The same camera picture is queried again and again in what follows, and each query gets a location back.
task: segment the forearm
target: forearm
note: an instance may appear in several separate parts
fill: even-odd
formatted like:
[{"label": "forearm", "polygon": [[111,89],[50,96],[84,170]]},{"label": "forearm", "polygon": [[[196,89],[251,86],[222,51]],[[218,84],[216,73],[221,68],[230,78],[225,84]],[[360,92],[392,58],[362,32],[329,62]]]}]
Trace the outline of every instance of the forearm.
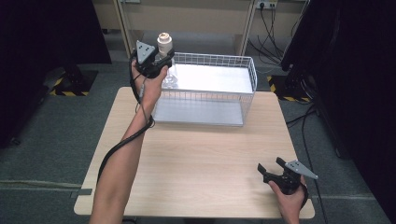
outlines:
[{"label": "forearm", "polygon": [[[146,119],[149,118],[154,104],[141,106],[122,139],[133,135],[147,124]],[[137,172],[143,139],[144,133],[116,151],[107,161],[96,186],[91,223],[121,223]]]},{"label": "forearm", "polygon": [[291,219],[285,218],[284,220],[285,220],[285,223],[287,223],[287,224],[299,224],[300,223],[299,218],[291,218]]}]

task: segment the person's right hand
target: person's right hand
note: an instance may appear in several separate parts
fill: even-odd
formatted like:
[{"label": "person's right hand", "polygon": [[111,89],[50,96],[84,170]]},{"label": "person's right hand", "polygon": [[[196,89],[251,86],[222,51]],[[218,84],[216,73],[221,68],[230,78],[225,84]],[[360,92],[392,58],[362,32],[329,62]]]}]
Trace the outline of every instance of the person's right hand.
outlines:
[{"label": "person's right hand", "polygon": [[137,92],[140,92],[140,88],[143,83],[145,85],[142,105],[155,104],[158,98],[161,96],[161,85],[163,84],[163,79],[167,75],[168,66],[164,66],[161,69],[161,73],[155,78],[145,78],[144,76],[142,76],[136,69],[136,60],[132,62],[131,66],[132,76],[134,79],[134,84],[137,88]]},{"label": "person's right hand", "polygon": [[[303,176],[301,176],[301,183],[305,185]],[[268,184],[276,195],[280,214],[285,221],[289,224],[299,223],[301,205],[304,200],[303,187],[300,186],[293,194],[286,195],[274,181],[270,181]]]}]

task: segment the hazard stripe tape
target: hazard stripe tape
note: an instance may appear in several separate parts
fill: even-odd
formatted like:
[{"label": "hazard stripe tape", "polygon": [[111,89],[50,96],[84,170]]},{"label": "hazard stripe tape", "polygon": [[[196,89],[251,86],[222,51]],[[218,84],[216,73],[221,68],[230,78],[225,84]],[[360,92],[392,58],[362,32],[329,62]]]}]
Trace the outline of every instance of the hazard stripe tape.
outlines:
[{"label": "hazard stripe tape", "polygon": [[88,91],[62,91],[60,89],[60,84],[64,80],[64,75],[62,75],[58,80],[56,80],[55,84],[52,87],[49,95],[61,95],[61,96],[87,96]]},{"label": "hazard stripe tape", "polygon": [[283,100],[283,101],[298,101],[298,102],[310,102],[310,99],[307,97],[302,97],[302,98],[294,98],[294,97],[290,97],[290,96],[278,96],[277,92],[276,92],[276,86],[274,84],[273,78],[272,76],[267,76],[267,80],[268,80],[268,84],[270,86],[270,90],[271,92],[275,93],[277,98],[279,100]]}]

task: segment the white wire basket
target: white wire basket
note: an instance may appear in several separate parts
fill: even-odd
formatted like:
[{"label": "white wire basket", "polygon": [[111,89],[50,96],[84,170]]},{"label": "white wire basket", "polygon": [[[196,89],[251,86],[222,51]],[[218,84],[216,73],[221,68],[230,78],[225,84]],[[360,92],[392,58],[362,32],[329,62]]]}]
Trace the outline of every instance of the white wire basket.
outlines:
[{"label": "white wire basket", "polygon": [[177,84],[163,88],[156,121],[244,125],[257,88],[252,58],[176,53],[174,59]]}]

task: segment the wooden table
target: wooden table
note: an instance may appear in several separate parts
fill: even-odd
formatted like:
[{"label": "wooden table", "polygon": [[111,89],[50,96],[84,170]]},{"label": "wooden table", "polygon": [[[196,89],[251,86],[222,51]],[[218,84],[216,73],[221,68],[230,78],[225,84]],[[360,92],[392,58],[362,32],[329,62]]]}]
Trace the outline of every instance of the wooden table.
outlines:
[{"label": "wooden table", "polygon": [[[134,115],[131,88],[121,88],[108,116],[75,212],[90,215],[99,166]],[[281,175],[276,157],[296,159],[279,102],[256,92],[244,127],[156,123],[145,136],[125,216],[279,218],[276,196],[262,182],[260,162]],[[308,200],[301,218],[315,210]]]}]

